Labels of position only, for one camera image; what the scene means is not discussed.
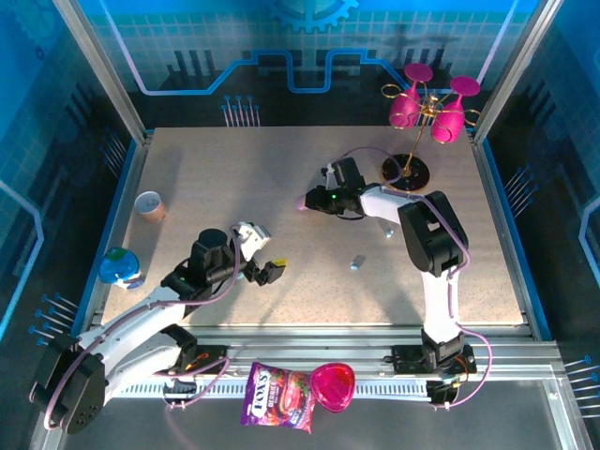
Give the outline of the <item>purple Fox's candy bag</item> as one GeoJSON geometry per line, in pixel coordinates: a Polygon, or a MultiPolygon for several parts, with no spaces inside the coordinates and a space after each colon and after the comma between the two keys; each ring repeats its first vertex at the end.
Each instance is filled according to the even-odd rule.
{"type": "Polygon", "coordinates": [[[310,434],[315,405],[306,372],[255,362],[247,378],[240,424],[299,429],[310,434]]]}

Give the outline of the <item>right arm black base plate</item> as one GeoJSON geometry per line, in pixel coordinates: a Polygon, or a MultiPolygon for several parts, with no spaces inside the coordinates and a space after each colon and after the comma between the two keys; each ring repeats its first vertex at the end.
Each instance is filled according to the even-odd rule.
{"type": "Polygon", "coordinates": [[[393,366],[399,375],[410,374],[475,374],[477,365],[473,348],[465,345],[462,352],[455,357],[442,362],[436,368],[428,368],[422,348],[418,345],[396,345],[391,347],[391,353],[383,358],[385,364],[393,366]]]}

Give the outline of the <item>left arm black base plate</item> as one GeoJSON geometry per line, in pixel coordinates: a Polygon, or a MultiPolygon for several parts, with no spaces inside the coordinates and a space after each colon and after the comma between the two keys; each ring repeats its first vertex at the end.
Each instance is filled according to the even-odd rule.
{"type": "Polygon", "coordinates": [[[225,345],[199,345],[194,352],[182,353],[174,366],[155,373],[159,377],[182,377],[201,374],[218,374],[228,355],[225,345]]]}

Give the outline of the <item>small black electronics box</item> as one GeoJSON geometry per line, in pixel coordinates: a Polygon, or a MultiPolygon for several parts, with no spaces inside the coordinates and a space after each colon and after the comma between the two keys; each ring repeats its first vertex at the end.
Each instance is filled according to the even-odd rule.
{"type": "Polygon", "coordinates": [[[173,379],[166,381],[162,387],[162,397],[169,403],[191,400],[197,393],[198,385],[195,382],[181,382],[173,379]]]}
{"type": "Polygon", "coordinates": [[[433,405],[452,403],[458,396],[458,388],[453,382],[427,381],[427,396],[433,405]]]}

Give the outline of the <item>aluminium frame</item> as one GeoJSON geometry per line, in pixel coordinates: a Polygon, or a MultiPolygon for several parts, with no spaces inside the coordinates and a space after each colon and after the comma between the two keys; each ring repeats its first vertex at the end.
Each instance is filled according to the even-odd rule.
{"type": "MultiPolygon", "coordinates": [[[[448,101],[450,82],[468,76],[480,92],[462,100],[469,113],[458,140],[440,144],[424,129],[419,155],[429,188],[453,205],[471,243],[459,285],[459,322],[478,370],[454,409],[402,399],[357,399],[344,414],[317,408],[313,434],[334,424],[335,447],[351,436],[399,441],[418,418],[415,445],[490,450],[484,419],[505,427],[502,447],[535,431],[536,448],[592,449],[517,230],[539,200],[508,197],[541,173],[530,162],[498,170],[487,138],[504,109],[524,96],[528,118],[555,112],[525,75],[564,0],[52,0],[109,101],[135,142],[122,168],[100,248],[122,246],[139,258],[146,282],[127,292],[91,275],[72,334],[95,329],[138,305],[185,259],[198,234],[240,221],[262,224],[272,241],[259,261],[288,259],[281,279],[257,286],[236,280],[217,303],[182,327],[201,345],[229,347],[230,364],[208,380],[247,380],[251,366],[311,371],[350,365],[357,380],[425,380],[399,375],[383,358],[396,345],[419,345],[423,286],[399,225],[341,220],[296,209],[323,181],[321,168],[344,153],[366,180],[381,180],[390,154],[411,148],[418,126],[388,120],[395,95],[412,82],[410,63],[432,69],[418,85],[448,101]],[[134,209],[157,192],[167,216],[153,223],[134,209]],[[386,238],[387,225],[395,234],[386,238]],[[352,259],[364,255],[358,270],[352,259]]],[[[53,444],[123,447],[132,434],[152,446],[202,450],[240,431],[242,398],[114,398],[97,422],[53,444]]]]}

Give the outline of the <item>pink heart-shaped bowl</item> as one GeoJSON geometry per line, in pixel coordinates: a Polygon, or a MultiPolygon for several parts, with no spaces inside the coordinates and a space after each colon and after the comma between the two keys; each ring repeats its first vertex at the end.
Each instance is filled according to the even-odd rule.
{"type": "Polygon", "coordinates": [[[353,400],[355,373],[344,363],[324,364],[311,372],[309,385],[319,404],[330,413],[341,413],[353,400]]]}

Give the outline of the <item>pink wine glass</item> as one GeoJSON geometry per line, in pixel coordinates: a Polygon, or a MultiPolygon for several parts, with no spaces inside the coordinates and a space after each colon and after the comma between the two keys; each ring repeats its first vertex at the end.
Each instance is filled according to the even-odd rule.
{"type": "Polygon", "coordinates": [[[423,63],[410,63],[404,74],[412,82],[408,90],[400,91],[394,98],[388,119],[394,128],[412,128],[416,125],[421,110],[421,97],[417,90],[433,77],[432,69],[423,63]]]}
{"type": "Polygon", "coordinates": [[[480,92],[479,82],[468,76],[453,78],[450,88],[457,97],[445,104],[438,112],[430,131],[432,139],[442,144],[454,143],[458,139],[465,123],[465,109],[462,100],[474,97],[480,92]]]}

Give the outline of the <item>blue green round container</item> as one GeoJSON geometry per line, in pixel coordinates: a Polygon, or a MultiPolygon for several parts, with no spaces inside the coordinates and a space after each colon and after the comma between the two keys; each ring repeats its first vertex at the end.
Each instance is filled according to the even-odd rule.
{"type": "Polygon", "coordinates": [[[133,290],[145,282],[137,256],[122,247],[112,247],[103,256],[98,278],[102,283],[117,286],[123,290],[133,290]]]}

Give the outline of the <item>brown cup with blue lid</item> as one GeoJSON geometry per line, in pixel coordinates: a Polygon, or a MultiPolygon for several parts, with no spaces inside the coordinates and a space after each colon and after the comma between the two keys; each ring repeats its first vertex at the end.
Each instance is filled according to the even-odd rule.
{"type": "Polygon", "coordinates": [[[167,216],[167,209],[160,195],[155,191],[145,191],[134,201],[135,211],[145,220],[160,222],[167,216]]]}

